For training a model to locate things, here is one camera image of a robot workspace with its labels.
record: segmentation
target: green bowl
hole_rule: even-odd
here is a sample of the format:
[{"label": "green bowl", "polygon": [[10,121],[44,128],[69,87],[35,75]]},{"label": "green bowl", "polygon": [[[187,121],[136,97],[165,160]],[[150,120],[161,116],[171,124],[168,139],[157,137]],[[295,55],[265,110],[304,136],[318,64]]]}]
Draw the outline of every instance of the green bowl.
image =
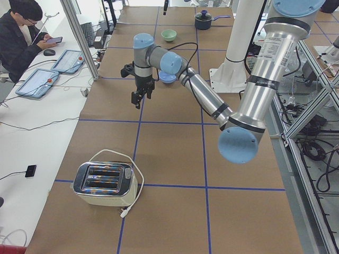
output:
[{"label": "green bowl", "polygon": [[172,29],[167,29],[161,32],[161,36],[165,41],[173,41],[176,38],[176,32]]}]

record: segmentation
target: black pot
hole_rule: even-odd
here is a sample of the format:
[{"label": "black pot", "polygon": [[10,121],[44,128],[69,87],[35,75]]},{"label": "black pot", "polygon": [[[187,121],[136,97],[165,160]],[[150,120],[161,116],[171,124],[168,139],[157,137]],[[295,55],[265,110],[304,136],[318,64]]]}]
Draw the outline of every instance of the black pot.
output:
[{"label": "black pot", "polygon": [[211,27],[212,21],[215,21],[220,18],[229,18],[231,16],[222,15],[213,18],[212,15],[208,13],[206,10],[202,10],[201,12],[197,13],[194,17],[195,17],[194,22],[195,28],[199,30],[207,30],[208,28]]}]

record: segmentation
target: black jacket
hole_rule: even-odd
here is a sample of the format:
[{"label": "black jacket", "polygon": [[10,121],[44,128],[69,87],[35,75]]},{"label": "black jacket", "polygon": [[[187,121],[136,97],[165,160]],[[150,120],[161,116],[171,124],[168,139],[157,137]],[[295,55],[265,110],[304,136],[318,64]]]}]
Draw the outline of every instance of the black jacket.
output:
[{"label": "black jacket", "polygon": [[[32,41],[39,33],[34,26],[28,26]],[[10,78],[17,82],[33,59],[41,51],[37,42],[43,40],[46,33],[40,33],[34,44],[28,46],[16,21],[11,16],[11,10],[0,18],[0,61],[10,72]]]}]

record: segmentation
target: man's hand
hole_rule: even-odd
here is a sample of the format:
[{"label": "man's hand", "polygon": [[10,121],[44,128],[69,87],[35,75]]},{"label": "man's hand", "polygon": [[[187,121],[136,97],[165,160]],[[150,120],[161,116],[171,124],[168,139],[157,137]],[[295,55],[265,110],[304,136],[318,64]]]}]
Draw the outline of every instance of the man's hand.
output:
[{"label": "man's hand", "polygon": [[44,49],[55,47],[57,44],[56,43],[47,43],[45,41],[39,41],[37,43],[37,45],[40,49],[44,50]]},{"label": "man's hand", "polygon": [[49,39],[53,39],[53,37],[50,36],[49,34],[45,34],[45,36],[43,37],[43,40],[44,40],[44,41],[47,41],[47,40],[49,40]]}]

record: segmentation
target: pot lid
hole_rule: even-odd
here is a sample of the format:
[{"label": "pot lid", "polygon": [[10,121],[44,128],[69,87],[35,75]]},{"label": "pot lid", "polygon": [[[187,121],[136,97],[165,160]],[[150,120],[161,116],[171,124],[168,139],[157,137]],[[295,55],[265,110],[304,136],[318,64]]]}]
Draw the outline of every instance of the pot lid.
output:
[{"label": "pot lid", "polygon": [[202,10],[201,12],[195,14],[195,18],[201,21],[208,21],[212,19],[212,15],[206,10]]}]

